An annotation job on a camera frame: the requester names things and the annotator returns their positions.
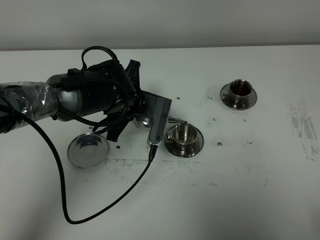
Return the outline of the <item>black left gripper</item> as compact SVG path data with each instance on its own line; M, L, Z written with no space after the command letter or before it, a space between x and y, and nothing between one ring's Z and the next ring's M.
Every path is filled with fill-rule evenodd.
M107 131L108 141L118 141L140 104L140 66L131 59L126 69L119 61L104 61L86 69L86 115L102 112L106 122L118 123Z

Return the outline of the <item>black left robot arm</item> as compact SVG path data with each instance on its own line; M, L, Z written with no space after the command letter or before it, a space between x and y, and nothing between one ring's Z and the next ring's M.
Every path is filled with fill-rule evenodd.
M76 120L107 134L116 142L133 120L144 97L138 74L130 75L119 61L107 60L79 70L53 75L46 82L3 83L0 86L0 131L51 117Z

